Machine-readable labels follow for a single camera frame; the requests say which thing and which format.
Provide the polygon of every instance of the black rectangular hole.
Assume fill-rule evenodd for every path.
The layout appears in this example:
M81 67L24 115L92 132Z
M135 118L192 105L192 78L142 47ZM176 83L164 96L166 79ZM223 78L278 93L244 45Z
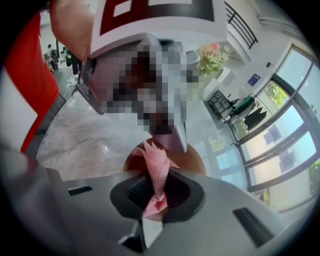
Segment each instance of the black rectangular hole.
M247 208L236 209L233 211L233 214L257 248L274 238L274 235Z
M91 190L93 190L93 188L90 186L81 186L81 187L69 188L68 192L70 196L76 196Z

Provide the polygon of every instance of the green leaves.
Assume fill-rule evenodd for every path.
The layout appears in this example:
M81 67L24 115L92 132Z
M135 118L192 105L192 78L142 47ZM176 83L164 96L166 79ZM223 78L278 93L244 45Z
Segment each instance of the green leaves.
M206 46L203 46L198 49L198 53L201 57L198 65L199 73L202 76L208 76L219 72L223 62L227 61L233 52L224 45L219 51L206 51Z
M264 89L264 91L278 109L280 109L284 105L284 99L288 97L286 93L272 81Z

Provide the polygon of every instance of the white wall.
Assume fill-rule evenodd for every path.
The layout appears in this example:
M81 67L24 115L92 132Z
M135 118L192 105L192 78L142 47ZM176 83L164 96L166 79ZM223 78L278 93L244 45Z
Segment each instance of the white wall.
M247 64L252 59L251 51L249 50L247 43L232 25L228 24L227 28L228 34L226 40L234 51L231 56L241 60L244 64Z
M294 207L310 197L309 170L270 187L270 207L277 212Z
M236 78L227 88L232 94L232 99L239 97L239 91L242 87L246 88L246 90L242 91L245 95L248 95L261 88L260 85L262 87L265 86L275 72L275 68L272 65L270 67L266 66L267 63L270 62L277 68L285 58L291 45L288 36L264 28L261 29L258 40L259 42L251 48L252 60L237 69ZM252 87L248 84L248 81L253 74L257 74L261 78Z
M247 0L259 16L291 21L290 17L272 0Z
M244 66L245 66L244 63L242 63L240 60L232 58L232 57L223 63L223 67L226 67L226 68L232 70L232 72L235 74L235 76L237 76L238 70L240 68L243 68Z
M20 151L37 116L3 68L0 76L1 143Z
M45 25L50 23L50 14L49 12L42 12L40 14L40 25Z
M54 49L57 48L56 38L54 36L54 33L51 30L50 23L41 25L40 36L41 37L39 39L40 39L42 54L47 53L49 44L51 44ZM63 50L63 47L64 47L64 45L59 42L59 52L61 52Z
M247 0L226 0L226 2L244 19L259 41L262 25L257 22L257 13L249 2Z
M307 218L310 215L315 203L317 202L318 197L315 196L310 201L295 207L293 209L278 213L278 216L282 222L288 227L292 223L302 219Z
M84 0L86 4L89 4L89 10L93 14L97 12L99 0Z

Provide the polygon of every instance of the person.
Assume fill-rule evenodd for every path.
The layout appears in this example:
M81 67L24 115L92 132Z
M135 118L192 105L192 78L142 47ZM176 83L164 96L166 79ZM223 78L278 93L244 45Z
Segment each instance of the person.
M83 62L91 43L94 23L94 16L88 7L81 0L51 0L49 14L55 38ZM44 129L49 126L50 120L46 119L50 116L52 120L54 116L52 113L57 112L57 105L62 100L59 97L57 83L43 60L39 40L40 21L38 11L24 25L4 61L5 75L10 78L23 100L36 114L36 117L32 117L35 120L28 121L31 126L23 136L22 142L19 142L19 146L13 146L13 142L8 145L23 153L26 152L39 128L43 124L45 124ZM20 120L22 120L25 109L17 108L16 111L17 115L21 115Z
M71 53L71 61L72 61L72 71L75 79L78 79L79 74L82 70L82 61L77 58L72 52Z
M48 45L48 51L46 52L46 55L49 57L50 64L52 66L53 70L58 69L58 64L56 64L53 60L53 56L55 55L55 49L52 48L51 44Z

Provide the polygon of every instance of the railing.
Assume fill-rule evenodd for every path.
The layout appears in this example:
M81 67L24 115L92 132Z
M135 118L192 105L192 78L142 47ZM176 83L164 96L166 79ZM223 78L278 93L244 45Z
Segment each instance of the railing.
M228 17L228 24L232 25L234 29L240 34L245 43L248 45L249 49L258 43L258 39L252 32L251 28L245 22L245 20L233 9L227 2L224 2L226 15Z

